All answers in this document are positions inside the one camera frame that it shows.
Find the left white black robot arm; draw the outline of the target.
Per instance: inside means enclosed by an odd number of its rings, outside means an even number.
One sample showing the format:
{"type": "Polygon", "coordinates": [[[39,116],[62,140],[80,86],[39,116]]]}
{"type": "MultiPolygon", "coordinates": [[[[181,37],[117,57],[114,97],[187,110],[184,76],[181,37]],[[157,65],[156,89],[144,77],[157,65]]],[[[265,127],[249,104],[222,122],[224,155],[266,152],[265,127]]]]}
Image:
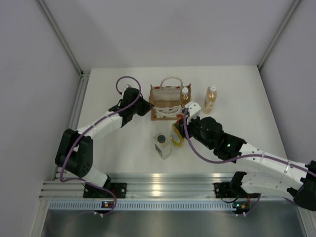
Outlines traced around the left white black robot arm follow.
{"type": "Polygon", "coordinates": [[[108,196],[112,190],[111,178],[93,165],[94,144],[125,126],[134,115],[142,117],[153,107],[139,89],[128,87],[119,102],[98,120],[77,130],[65,130],[55,158],[55,164],[62,168],[60,181],[85,181],[100,197],[108,196]]]}

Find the clear bottle dark cap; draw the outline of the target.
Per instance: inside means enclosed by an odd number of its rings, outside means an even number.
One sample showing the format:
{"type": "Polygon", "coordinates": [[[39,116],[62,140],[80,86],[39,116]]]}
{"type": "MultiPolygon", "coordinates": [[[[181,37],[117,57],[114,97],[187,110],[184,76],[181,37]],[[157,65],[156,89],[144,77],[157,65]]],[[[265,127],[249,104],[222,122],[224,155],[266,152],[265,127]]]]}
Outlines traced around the clear bottle dark cap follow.
{"type": "Polygon", "coordinates": [[[166,160],[171,154],[171,143],[162,133],[158,133],[153,137],[155,150],[161,159],[166,160]]]}

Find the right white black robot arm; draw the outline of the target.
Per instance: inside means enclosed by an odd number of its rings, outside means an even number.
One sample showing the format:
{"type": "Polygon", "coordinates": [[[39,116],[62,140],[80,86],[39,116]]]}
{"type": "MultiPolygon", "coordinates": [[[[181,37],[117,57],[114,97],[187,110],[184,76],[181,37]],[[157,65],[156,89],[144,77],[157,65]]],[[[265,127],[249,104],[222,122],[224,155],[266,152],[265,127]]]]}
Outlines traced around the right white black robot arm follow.
{"type": "Polygon", "coordinates": [[[244,139],[225,133],[223,127],[212,117],[184,118],[175,123],[179,137],[189,141],[196,139],[219,159],[218,164],[228,162],[245,165],[260,171],[250,174],[237,171],[230,182],[235,196],[266,194],[288,199],[301,208],[316,209],[316,162],[295,162],[266,153],[244,139]]]}

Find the amber bottle white cap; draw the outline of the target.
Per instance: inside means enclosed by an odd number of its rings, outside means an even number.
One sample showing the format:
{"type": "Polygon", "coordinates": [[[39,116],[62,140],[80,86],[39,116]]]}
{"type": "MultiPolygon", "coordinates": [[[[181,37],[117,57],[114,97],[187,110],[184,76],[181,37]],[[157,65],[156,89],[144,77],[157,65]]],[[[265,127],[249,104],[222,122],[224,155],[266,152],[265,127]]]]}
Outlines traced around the amber bottle white cap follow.
{"type": "Polygon", "coordinates": [[[214,102],[216,101],[216,98],[217,98],[217,88],[215,86],[208,87],[205,98],[204,98],[204,106],[203,106],[203,111],[206,114],[211,113],[214,102]]]}
{"type": "Polygon", "coordinates": [[[180,104],[181,106],[185,106],[187,103],[189,103],[191,99],[191,94],[188,89],[188,87],[183,87],[181,92],[180,92],[180,104]]]}

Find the watermelon print canvas bag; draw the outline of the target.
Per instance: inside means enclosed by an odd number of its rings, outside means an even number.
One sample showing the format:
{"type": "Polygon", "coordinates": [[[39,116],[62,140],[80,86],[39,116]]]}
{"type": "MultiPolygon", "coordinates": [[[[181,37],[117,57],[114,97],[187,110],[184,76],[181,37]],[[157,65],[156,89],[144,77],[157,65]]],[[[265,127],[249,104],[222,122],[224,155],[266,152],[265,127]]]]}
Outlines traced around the watermelon print canvas bag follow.
{"type": "Polygon", "coordinates": [[[149,102],[153,104],[151,120],[179,120],[183,117],[184,105],[180,102],[180,92],[186,87],[191,96],[192,84],[183,84],[179,77],[164,78],[159,86],[151,85],[149,102]],[[177,85],[164,85],[167,80],[178,80],[177,85]]]}

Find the yellow bottle red cap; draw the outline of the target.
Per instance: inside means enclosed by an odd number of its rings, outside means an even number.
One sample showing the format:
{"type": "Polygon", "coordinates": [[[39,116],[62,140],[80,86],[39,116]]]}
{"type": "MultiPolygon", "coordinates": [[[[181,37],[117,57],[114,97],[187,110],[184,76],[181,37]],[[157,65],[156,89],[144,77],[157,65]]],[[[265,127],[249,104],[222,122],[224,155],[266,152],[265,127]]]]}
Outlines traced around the yellow bottle red cap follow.
{"type": "Polygon", "coordinates": [[[174,146],[181,147],[184,145],[184,138],[176,127],[177,123],[173,123],[170,132],[170,140],[174,146]]]}

